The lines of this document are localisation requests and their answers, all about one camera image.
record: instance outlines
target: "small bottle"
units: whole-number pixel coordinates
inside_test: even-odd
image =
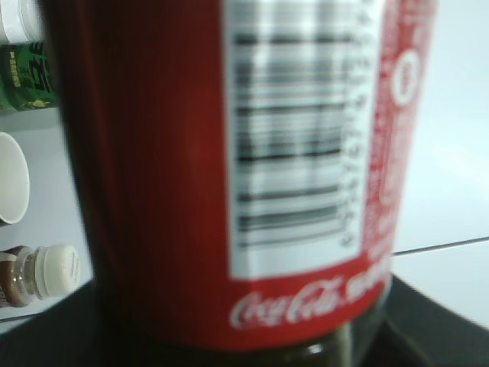
[[[74,291],[79,284],[78,252],[71,245],[18,246],[0,252],[0,307],[25,307]]]

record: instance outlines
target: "brown drink bottle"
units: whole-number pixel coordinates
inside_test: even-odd
[[[134,365],[358,364],[436,2],[40,3],[104,343]]]

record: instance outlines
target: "tile grout line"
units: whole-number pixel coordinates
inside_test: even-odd
[[[452,243],[445,243],[444,245],[436,245],[436,246],[429,246],[429,247],[424,247],[424,248],[415,248],[412,250],[405,250],[405,251],[398,251],[394,252],[394,256],[404,256],[404,255],[410,255],[410,254],[416,254],[420,252],[428,252],[428,251],[434,251],[434,250],[443,250],[444,248],[451,248],[451,247],[457,247],[461,245],[470,245],[473,243],[479,243],[483,241],[488,241],[488,237],[480,237],[478,239],[466,239],[464,241],[459,241],[459,242],[452,242]]]
[[[24,316],[6,317],[4,319],[0,319],[0,326],[2,325],[2,323],[8,323],[10,321],[19,321],[19,320],[23,320],[23,319],[30,319],[31,317],[36,316],[38,314],[39,313],[32,313],[32,314],[24,315]]]

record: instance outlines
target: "black surface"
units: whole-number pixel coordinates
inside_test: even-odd
[[[101,366],[91,284],[0,338],[1,367]],[[489,332],[397,278],[363,367],[489,366]]]

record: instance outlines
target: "coca-cola logo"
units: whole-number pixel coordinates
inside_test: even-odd
[[[341,277],[319,280],[304,286],[297,294],[266,298],[255,291],[240,299],[229,320],[235,329],[272,327],[325,316],[342,305]]]

